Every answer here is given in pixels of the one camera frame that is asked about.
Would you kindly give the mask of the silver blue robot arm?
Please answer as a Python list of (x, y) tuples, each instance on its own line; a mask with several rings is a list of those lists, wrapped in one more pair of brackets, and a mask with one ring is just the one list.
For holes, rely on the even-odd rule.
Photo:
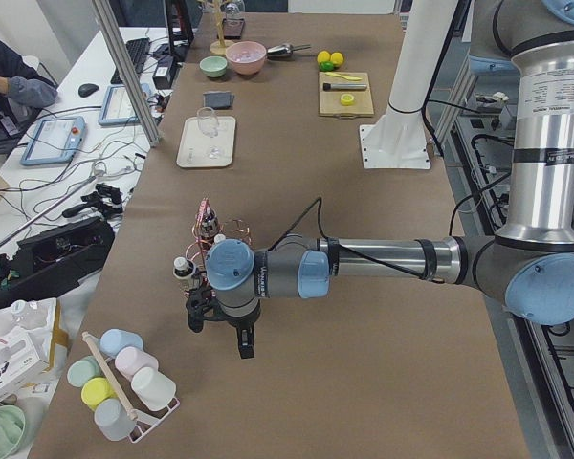
[(574, 318), (574, 1), (478, 1), (473, 61), (510, 60), (519, 99), (506, 222), (491, 236), (441, 241), (307, 239), (284, 232), (259, 251), (227, 239), (188, 293), (188, 327), (225, 321), (254, 355), (265, 297), (322, 297), (337, 275), (462, 284), (542, 325)]

